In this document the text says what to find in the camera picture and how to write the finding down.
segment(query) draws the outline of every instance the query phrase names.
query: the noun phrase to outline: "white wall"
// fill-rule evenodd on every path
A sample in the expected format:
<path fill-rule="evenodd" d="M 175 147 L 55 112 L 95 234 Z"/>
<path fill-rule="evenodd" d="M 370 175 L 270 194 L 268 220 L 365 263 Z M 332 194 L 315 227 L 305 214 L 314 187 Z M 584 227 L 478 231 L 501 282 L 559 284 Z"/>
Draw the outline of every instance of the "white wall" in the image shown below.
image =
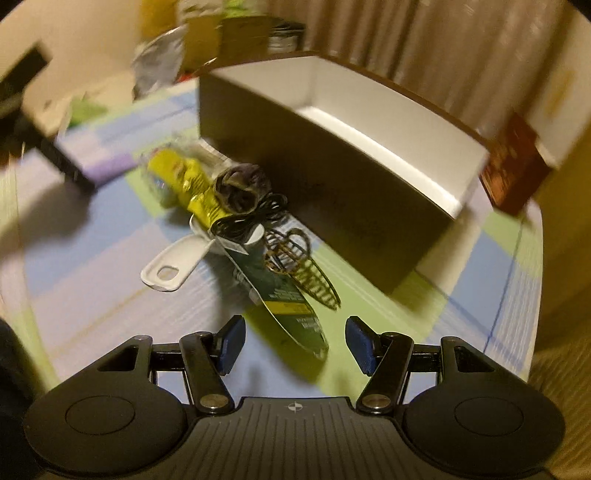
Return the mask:
<path fill-rule="evenodd" d="M 39 114 L 89 83 L 129 72 L 139 43 L 140 0 L 24 0 L 0 22 L 0 77 L 36 41 L 53 59 L 25 93 Z"/>
<path fill-rule="evenodd" d="M 527 115 L 561 164 L 591 118 L 591 22 L 576 11 L 567 38 Z"/>

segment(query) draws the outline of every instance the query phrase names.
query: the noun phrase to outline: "open box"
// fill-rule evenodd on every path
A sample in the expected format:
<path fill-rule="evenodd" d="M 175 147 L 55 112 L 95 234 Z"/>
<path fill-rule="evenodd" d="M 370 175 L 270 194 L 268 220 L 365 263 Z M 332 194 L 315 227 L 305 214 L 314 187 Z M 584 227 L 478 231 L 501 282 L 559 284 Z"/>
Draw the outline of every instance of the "open box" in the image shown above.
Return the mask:
<path fill-rule="evenodd" d="M 200 78 L 202 137 L 261 165 L 290 212 L 384 293 L 460 213 L 482 139 L 389 80 L 313 54 Z"/>

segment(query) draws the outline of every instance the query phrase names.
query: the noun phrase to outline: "plastic bag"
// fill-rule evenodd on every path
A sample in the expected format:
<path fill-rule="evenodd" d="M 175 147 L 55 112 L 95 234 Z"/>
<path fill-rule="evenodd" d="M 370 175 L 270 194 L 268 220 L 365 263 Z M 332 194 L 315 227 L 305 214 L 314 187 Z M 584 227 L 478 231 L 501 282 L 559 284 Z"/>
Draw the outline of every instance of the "plastic bag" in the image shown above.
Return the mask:
<path fill-rule="evenodd" d="M 156 37 L 134 58 L 135 93 L 141 98 L 174 84 L 183 63 L 184 36 L 181 25 Z"/>

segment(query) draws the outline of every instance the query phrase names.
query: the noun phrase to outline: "brown box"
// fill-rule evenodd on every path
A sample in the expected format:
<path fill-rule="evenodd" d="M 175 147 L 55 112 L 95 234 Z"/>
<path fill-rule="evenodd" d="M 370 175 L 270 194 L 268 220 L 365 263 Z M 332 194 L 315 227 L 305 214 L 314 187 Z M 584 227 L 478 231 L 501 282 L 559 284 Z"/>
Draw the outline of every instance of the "brown box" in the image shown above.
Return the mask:
<path fill-rule="evenodd" d="M 270 32 L 271 17 L 257 15 L 224 18 L 220 59 L 239 63 L 265 57 L 269 46 Z"/>
<path fill-rule="evenodd" d="M 432 105 L 318 56 L 199 80 L 202 137 L 261 165 L 299 220 L 384 293 L 460 213 L 486 148 Z"/>
<path fill-rule="evenodd" d="M 538 135 L 517 113 L 509 119 L 491 148 L 480 175 L 491 203 L 517 215 L 552 172 L 537 147 Z"/>

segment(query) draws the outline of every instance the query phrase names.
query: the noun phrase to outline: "curtain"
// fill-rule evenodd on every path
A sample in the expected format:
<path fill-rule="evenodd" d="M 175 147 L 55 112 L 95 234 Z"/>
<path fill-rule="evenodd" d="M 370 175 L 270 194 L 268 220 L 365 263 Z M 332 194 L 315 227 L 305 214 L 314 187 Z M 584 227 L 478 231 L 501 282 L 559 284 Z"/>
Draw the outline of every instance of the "curtain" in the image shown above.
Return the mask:
<path fill-rule="evenodd" d="M 493 137 L 535 80 L 564 0 L 267 0 L 304 46 L 391 78 Z"/>

